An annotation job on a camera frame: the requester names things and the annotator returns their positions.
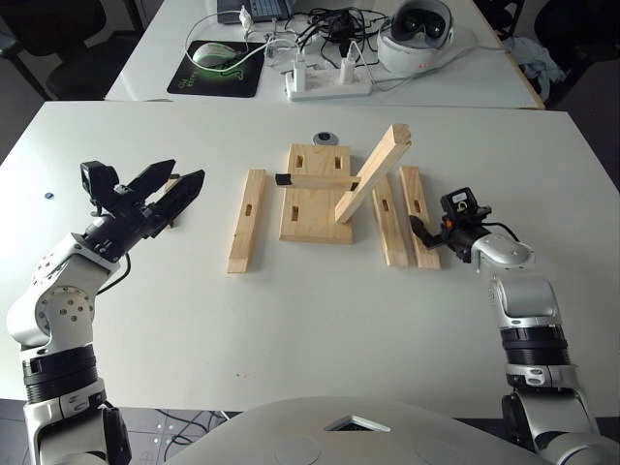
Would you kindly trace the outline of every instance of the wooden assembly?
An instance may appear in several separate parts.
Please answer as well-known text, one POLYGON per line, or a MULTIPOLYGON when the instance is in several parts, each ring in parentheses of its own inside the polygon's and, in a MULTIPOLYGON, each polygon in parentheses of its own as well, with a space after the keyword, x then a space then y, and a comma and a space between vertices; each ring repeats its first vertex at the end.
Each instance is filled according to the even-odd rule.
MULTIPOLYGON (((400 181, 403 186, 403 194, 405 195, 407 213, 411 216, 418 216, 428 228, 428 209, 424 200, 424 190, 419 177, 418 167, 400 167, 400 181)), ((418 268, 441 269, 437 250, 428 250, 411 229, 410 233, 414 241, 414 250, 418 257, 418 268)))
POLYGON ((410 145, 409 127, 391 125, 357 176, 349 147, 291 145, 288 173, 278 175, 286 186, 280 239, 351 244, 351 216, 410 145))
MULTIPOLYGON (((349 147, 293 144, 289 151, 288 173, 291 176, 302 174, 349 178, 349 147)), ((285 188, 280 240, 351 244, 351 222, 337 224, 333 221, 334 208, 345 192, 345 189, 285 188)))
POLYGON ((387 176, 383 176, 372 190, 372 201, 375 215, 379 223, 381 244, 388 266, 409 266, 407 249, 403 234, 398 224, 396 206, 391 194, 391 187, 387 176))
POLYGON ((231 253, 229 254, 228 273, 245 273, 252 257, 256 242, 258 221, 263 207, 264 170, 250 170, 245 182, 243 202, 234 231, 231 253))

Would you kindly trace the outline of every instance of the white power strip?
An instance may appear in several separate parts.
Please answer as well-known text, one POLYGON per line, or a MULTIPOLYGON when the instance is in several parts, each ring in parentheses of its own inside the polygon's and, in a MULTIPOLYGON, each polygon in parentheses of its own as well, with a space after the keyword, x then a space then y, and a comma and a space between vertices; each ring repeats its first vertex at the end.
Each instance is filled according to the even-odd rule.
POLYGON ((341 84, 340 70, 306 70, 305 90, 295 91, 293 74, 286 74, 287 96, 289 100, 332 99, 335 97, 355 97, 368 95, 372 81, 365 68, 355 68, 353 82, 341 84))

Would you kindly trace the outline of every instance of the green mouse pad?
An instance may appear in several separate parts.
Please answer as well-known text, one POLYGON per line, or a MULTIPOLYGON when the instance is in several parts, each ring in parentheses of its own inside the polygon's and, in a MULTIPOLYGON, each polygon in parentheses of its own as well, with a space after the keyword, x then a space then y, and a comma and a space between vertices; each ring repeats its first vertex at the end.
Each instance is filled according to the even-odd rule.
MULTIPOLYGON (((207 42, 209 41, 192 42, 188 49, 190 55, 193 55, 198 47, 207 42)), ((248 49, 245 42, 220 42, 220 44, 243 52, 248 49)), ((256 43, 247 44, 249 51, 256 50, 262 45, 263 44, 256 43)), ((214 66, 213 68, 225 70, 235 62, 242 60, 244 56, 245 54, 229 63, 214 66)), ((168 86, 168 91, 171 94, 242 98, 254 97, 259 87, 263 62, 264 54, 259 51, 230 71, 216 73, 214 71, 200 69, 192 63, 187 56, 184 56, 183 61, 178 67, 178 70, 176 70, 176 74, 168 86)))

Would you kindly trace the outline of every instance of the white computer mouse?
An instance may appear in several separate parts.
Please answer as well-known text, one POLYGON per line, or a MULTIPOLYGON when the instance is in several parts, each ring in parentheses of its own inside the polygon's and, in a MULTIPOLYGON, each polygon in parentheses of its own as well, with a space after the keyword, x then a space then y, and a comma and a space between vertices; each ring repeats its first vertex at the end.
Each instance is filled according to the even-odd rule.
POLYGON ((234 48, 209 42, 199 46, 192 55, 192 59, 201 66, 212 68, 232 61, 238 54, 239 52, 234 48))

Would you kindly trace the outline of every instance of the desk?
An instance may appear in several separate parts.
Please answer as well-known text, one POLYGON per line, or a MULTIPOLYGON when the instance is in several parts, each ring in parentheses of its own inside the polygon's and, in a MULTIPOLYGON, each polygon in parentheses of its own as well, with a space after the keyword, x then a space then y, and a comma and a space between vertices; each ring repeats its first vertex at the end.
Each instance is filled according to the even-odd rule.
MULTIPOLYGON (((617 415, 620 201, 562 112, 45 104, 0 168, 0 321, 41 256, 91 221, 80 162, 112 164, 128 182, 173 157, 180 172, 206 170, 201 195, 177 228, 135 247, 130 277, 97 298, 95 349, 110 401, 246 410, 361 394, 499 417, 510 388, 479 276, 449 250, 441 271, 387 267, 371 200, 354 215, 351 246, 281 242, 284 193, 271 181, 251 272, 225 271, 248 169, 283 171, 291 142, 329 130, 352 148, 357 171, 391 122, 412 129, 401 164, 420 166, 435 221, 443 194, 471 186, 493 220, 534 247, 594 413, 617 415)), ((392 186, 400 200, 395 175, 392 186)), ((4 331, 0 367, 0 397, 23 398, 17 346, 4 331)))
MULTIPOLYGON (((400 3, 399 0, 375 2, 375 8, 391 15, 400 3)), ((451 8, 456 23, 472 30, 480 46, 499 46, 495 33, 472 0, 448 0, 446 3, 451 8)), ((166 0, 108 93, 107 100, 217 101, 218 97, 176 95, 166 91, 181 62, 184 41, 190 28, 199 18, 216 11, 214 0, 207 0, 208 10, 204 4, 204 0, 166 0)), ((264 31, 270 27, 264 23, 257 25, 257 28, 264 31)), ((197 31, 194 40, 239 41, 240 38, 240 26, 220 25, 212 18, 197 31)), ((253 102, 288 103, 283 90, 284 79, 280 72, 290 68, 288 64, 276 69, 265 66, 253 102)), ((382 75, 381 65, 372 68, 380 78, 391 76, 385 70, 383 74, 386 76, 382 75)), ((323 105, 325 102, 292 105, 323 105)), ((531 90, 529 82, 524 80, 508 56, 483 49, 474 50, 463 59, 450 63, 440 72, 419 77, 393 91, 374 92, 368 97, 338 99, 332 102, 337 105, 543 108, 538 95, 531 90)))

